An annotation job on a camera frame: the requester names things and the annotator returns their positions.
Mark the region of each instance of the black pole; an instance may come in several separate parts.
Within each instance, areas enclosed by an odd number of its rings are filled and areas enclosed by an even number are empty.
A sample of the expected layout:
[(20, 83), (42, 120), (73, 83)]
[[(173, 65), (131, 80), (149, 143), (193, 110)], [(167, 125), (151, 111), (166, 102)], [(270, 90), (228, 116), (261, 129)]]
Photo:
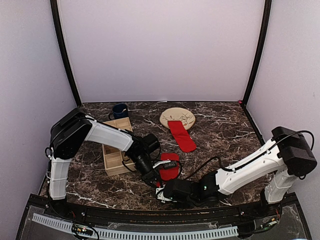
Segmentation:
[(57, 0), (50, 0), (50, 3), (51, 3), (51, 11), (52, 11), (53, 23), (55, 28), (55, 34), (58, 40), (65, 73), (68, 78), (75, 103), (78, 107), (80, 107), (82, 102), (80, 99), (80, 95), (77, 89), (77, 85), (71, 70), (71, 66), (70, 66), (70, 62), (67, 54), (66, 44), (65, 44), (64, 35), (62, 32), (60, 17), (59, 17), (58, 3), (57, 3)]
[(246, 90), (245, 90), (243, 100), (242, 100), (242, 103), (245, 106), (247, 105), (247, 103), (249, 101), (252, 88), (254, 87), (255, 79), (257, 76), (257, 72), (258, 72), (258, 68), (259, 68), (259, 64), (260, 64), (260, 60), (261, 60), (261, 55), (262, 55), (262, 52), (264, 49), (266, 35), (267, 35), (267, 29), (268, 29), (268, 23), (269, 23), (269, 17), (270, 17), (270, 12), (271, 12), (271, 4), (272, 4), (272, 0), (265, 0), (265, 2), (264, 2), (264, 11), (263, 11), (263, 17), (262, 17), (258, 45), (256, 47), (250, 77), (249, 77), (248, 84), (246, 86)]

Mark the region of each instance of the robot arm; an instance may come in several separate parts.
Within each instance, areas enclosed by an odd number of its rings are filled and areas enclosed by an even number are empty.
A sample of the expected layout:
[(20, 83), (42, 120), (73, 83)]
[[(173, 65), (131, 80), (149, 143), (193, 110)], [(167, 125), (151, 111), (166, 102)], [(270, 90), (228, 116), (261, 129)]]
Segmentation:
[(199, 182), (169, 181), (157, 198), (196, 206), (215, 204), (242, 186), (277, 171), (265, 187), (264, 197), (268, 204), (280, 202), (293, 182), (310, 173), (317, 161), (301, 133), (295, 134), (284, 127), (277, 127), (272, 133), (273, 138), (256, 152), (233, 165), (210, 172)]
[(129, 131), (98, 122), (79, 108), (63, 117), (50, 132), (49, 195), (53, 200), (66, 197), (69, 165), (84, 141), (108, 145), (126, 152), (147, 184), (153, 186), (159, 180), (158, 172), (150, 161), (150, 153), (160, 146), (153, 134), (137, 137)]
[[(132, 159), (142, 180), (155, 187), (162, 182), (150, 153), (159, 148), (153, 134), (145, 137), (132, 132), (108, 126), (75, 108), (51, 128), (49, 167), (49, 195), (53, 200), (66, 197), (66, 184), (71, 159), (84, 141), (92, 141), (117, 148)], [(175, 201), (196, 206), (215, 204), (234, 193), (242, 186), (277, 171), (271, 183), (264, 190), (269, 204), (283, 199), (286, 191), (297, 177), (310, 173), (317, 161), (300, 133), (277, 127), (272, 130), (273, 138), (256, 152), (228, 167), (203, 176), (199, 182), (173, 179), (164, 188), (158, 188), (156, 197), (162, 201)]]

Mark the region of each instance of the wooden box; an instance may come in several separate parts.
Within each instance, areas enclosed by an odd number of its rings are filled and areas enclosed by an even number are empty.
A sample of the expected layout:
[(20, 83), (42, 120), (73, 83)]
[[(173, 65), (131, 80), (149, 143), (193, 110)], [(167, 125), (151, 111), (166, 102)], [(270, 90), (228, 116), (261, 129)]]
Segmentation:
[[(106, 121), (105, 123), (118, 129), (126, 129), (132, 131), (129, 117)], [(107, 145), (102, 145), (102, 151), (104, 168), (108, 176), (124, 174), (129, 172), (129, 170), (126, 169), (122, 164), (123, 160), (126, 161), (129, 159), (129, 157), (125, 156), (124, 152), (121, 152), (119, 149)], [(135, 164), (132, 162), (131, 159), (129, 161), (126, 161), (125, 164), (132, 171), (136, 170)]]

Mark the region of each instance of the marble table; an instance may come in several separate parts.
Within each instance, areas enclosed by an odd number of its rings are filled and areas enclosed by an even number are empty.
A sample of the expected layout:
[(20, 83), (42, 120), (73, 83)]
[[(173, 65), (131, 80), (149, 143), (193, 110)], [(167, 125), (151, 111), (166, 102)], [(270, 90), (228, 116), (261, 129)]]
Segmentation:
[[(108, 121), (112, 103), (85, 103), (83, 110), (100, 121)], [(176, 153), (183, 164), (180, 178), (196, 170), (209, 158), (219, 155), (227, 166), (253, 153), (261, 145), (242, 108), (236, 102), (128, 102), (133, 132), (139, 136), (155, 134), (162, 153)], [(161, 113), (172, 107), (191, 111), (196, 122), (188, 130), (197, 145), (195, 151), (182, 152), (170, 130), (160, 124)], [(212, 161), (190, 180), (197, 181), (205, 173), (219, 168)], [(239, 205), (258, 201), (261, 190), (268, 185), (272, 174), (267, 174), (237, 190), (218, 206)], [(107, 176), (102, 145), (85, 142), (72, 160), (68, 176), (67, 200), (71, 203), (125, 210), (172, 210), (171, 203), (155, 199), (154, 190), (140, 179), (138, 173)], [(46, 184), (40, 195), (46, 195)]]

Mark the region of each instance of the round plate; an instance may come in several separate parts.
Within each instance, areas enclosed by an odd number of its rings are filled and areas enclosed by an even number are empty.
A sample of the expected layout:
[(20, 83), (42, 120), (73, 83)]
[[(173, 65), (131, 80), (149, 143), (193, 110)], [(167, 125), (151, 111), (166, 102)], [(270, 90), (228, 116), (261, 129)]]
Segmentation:
[(185, 130), (189, 130), (196, 122), (196, 117), (187, 109), (181, 107), (172, 107), (161, 113), (160, 123), (167, 129), (168, 121), (181, 121)]

